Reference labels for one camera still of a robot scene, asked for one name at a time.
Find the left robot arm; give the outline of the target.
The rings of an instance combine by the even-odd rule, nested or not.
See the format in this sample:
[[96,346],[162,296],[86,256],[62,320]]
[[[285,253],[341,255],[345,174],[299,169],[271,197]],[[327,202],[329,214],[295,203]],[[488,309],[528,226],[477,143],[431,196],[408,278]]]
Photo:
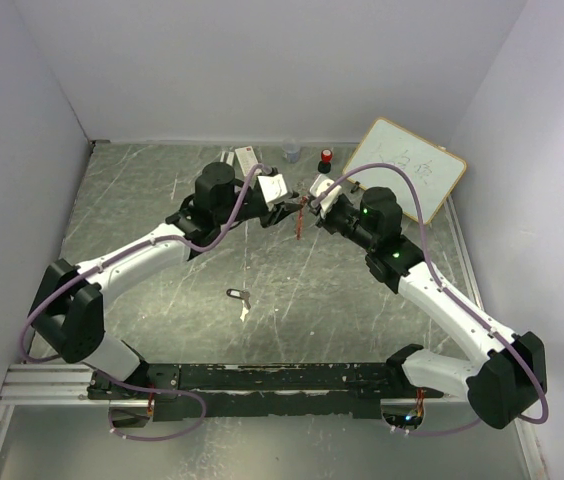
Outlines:
[[219,245],[232,228],[256,219],[264,228],[299,210],[298,194],[273,167],[252,167],[244,179],[220,162],[206,165],[178,211],[141,238],[109,254],[73,265],[49,265],[27,322],[68,364],[81,363],[112,377],[124,398],[149,385],[142,356],[107,332],[106,307],[166,268]]

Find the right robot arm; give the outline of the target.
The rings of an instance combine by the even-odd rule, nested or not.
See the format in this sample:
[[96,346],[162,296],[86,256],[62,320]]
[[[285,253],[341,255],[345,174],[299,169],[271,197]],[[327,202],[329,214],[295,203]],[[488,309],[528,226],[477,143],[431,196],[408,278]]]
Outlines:
[[361,247],[372,276],[434,320],[465,359],[412,345],[387,361],[388,390],[405,398],[425,388],[466,400],[480,420],[502,429],[547,392],[545,346],[533,332],[518,334],[491,318],[450,284],[401,232],[402,210],[393,192],[373,187],[358,206],[323,179],[309,190],[318,226]]

